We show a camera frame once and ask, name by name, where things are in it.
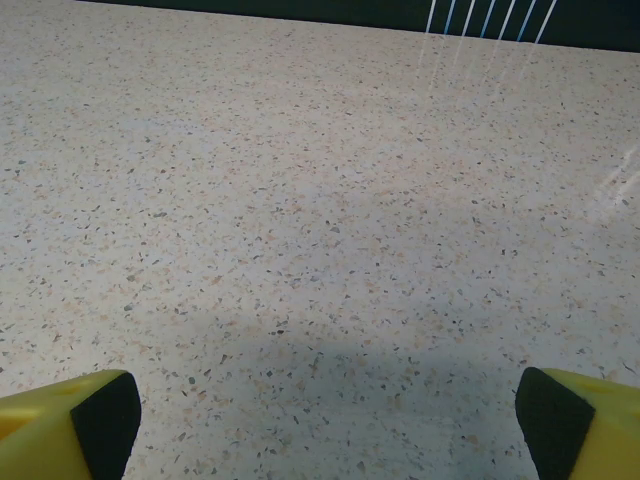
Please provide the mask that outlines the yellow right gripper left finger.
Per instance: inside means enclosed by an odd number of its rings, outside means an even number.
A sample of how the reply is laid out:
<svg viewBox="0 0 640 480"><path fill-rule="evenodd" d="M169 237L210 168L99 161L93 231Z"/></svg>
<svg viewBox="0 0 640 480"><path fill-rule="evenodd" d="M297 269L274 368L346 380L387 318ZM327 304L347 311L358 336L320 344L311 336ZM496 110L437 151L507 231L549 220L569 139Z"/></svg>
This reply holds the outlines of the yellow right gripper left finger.
<svg viewBox="0 0 640 480"><path fill-rule="evenodd" d="M119 480L140 423L137 383L125 370L3 397L1 477Z"/></svg>

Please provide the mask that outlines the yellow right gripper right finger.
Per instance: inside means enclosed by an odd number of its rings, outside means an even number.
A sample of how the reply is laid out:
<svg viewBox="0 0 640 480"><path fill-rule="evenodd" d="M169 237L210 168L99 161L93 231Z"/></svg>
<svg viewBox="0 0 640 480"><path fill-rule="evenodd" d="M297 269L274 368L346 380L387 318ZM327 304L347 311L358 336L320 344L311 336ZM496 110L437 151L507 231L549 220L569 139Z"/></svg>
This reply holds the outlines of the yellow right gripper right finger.
<svg viewBox="0 0 640 480"><path fill-rule="evenodd" d="M638 480L638 388L528 367L515 410L540 479Z"/></svg>

